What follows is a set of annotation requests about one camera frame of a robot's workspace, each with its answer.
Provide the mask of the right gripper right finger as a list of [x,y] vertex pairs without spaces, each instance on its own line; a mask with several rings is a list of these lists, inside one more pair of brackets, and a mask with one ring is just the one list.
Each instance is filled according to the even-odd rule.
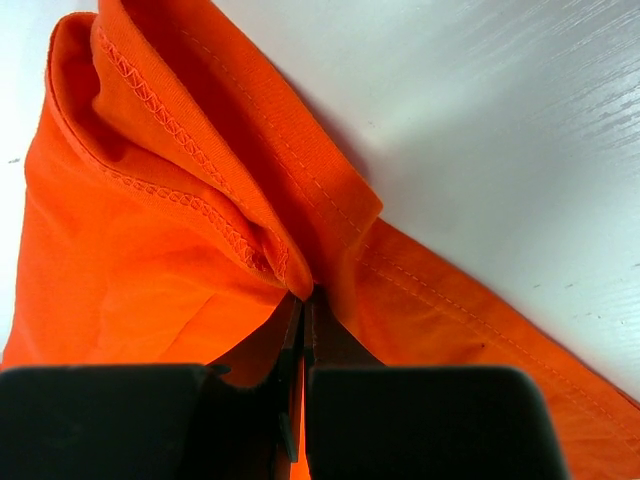
[[336,318],[324,289],[314,289],[304,303],[304,440],[311,479],[316,459],[313,434],[313,407],[318,404],[312,393],[313,375],[321,369],[380,367],[383,363]]

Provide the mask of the orange t shirt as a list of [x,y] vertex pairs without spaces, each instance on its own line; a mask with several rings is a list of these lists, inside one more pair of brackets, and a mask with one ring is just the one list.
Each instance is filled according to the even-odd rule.
[[25,162],[4,368],[205,363],[324,287],[391,365],[529,374],[576,479],[639,475],[639,406],[381,201],[207,1],[103,1],[55,26]]

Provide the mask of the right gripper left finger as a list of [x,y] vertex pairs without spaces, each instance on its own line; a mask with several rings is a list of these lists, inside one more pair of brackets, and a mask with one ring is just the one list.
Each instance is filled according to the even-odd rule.
[[303,303],[287,293],[264,324],[209,364],[225,383],[263,396],[258,404],[292,463],[300,457],[302,336]]

